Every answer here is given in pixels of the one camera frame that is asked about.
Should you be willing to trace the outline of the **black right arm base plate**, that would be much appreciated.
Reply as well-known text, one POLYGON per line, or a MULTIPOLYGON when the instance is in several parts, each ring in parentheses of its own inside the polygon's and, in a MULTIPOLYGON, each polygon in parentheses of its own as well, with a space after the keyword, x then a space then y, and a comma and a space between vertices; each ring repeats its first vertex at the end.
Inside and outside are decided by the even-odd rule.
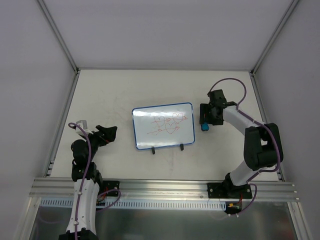
POLYGON ((245 199, 253 198, 251 187, 248 184, 242 186, 225 186, 222 182, 207 183, 209 199, 245 199))

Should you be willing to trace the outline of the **blue framed whiteboard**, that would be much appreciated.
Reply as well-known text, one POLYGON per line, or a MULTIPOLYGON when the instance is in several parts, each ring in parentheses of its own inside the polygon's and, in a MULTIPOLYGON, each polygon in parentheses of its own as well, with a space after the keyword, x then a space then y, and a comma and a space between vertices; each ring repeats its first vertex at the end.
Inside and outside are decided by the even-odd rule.
POLYGON ((137 150, 179 147, 196 141, 190 102, 136 107, 131 115, 137 150))

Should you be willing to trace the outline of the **blue whiteboard eraser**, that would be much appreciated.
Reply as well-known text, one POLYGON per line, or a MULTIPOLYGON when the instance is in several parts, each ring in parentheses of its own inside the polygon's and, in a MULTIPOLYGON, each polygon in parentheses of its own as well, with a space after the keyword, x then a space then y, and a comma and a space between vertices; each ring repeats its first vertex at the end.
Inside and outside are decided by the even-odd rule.
POLYGON ((209 127, 208 123, 205 122, 205 123, 201 124, 201 130, 202 131, 205 132, 205 131, 208 131, 209 129, 210 129, 210 127, 209 127))

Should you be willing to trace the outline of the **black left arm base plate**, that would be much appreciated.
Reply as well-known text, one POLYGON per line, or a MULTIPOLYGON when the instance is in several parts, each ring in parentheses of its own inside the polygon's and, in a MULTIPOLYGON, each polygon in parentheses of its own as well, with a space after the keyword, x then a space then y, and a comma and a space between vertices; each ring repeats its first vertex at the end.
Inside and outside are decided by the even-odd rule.
POLYGON ((118 197, 120 189, 120 181, 118 180, 103 180, 102 193, 103 197, 118 197))

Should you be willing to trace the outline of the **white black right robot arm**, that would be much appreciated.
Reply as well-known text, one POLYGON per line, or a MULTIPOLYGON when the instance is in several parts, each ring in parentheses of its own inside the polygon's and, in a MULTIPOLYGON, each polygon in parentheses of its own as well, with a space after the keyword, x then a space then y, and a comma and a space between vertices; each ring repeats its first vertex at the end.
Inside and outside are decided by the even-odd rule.
POLYGON ((239 104, 227 101, 221 89, 209 92, 208 97, 209 103, 200 104, 201 130, 229 123, 244 136, 243 161, 221 183, 207 184, 208 197, 252 199, 249 182, 260 173, 276 172, 283 161, 279 128, 275 123, 262 123, 249 116, 239 104))

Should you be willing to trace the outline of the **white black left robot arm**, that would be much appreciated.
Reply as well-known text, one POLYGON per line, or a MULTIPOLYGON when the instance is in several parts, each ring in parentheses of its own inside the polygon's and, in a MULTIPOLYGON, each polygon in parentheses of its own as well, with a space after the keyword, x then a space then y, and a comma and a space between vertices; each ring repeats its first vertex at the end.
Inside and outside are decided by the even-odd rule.
POLYGON ((68 123, 81 137, 75 140, 72 151, 71 179, 73 181, 73 203, 66 231, 59 235, 60 240, 97 240, 96 213, 97 202, 109 194, 116 193, 117 198, 105 209, 114 206, 121 197, 119 187, 105 188, 102 175, 94 163, 94 156, 100 147, 116 139, 118 127, 97 125, 95 131, 88 130, 87 122, 68 123))

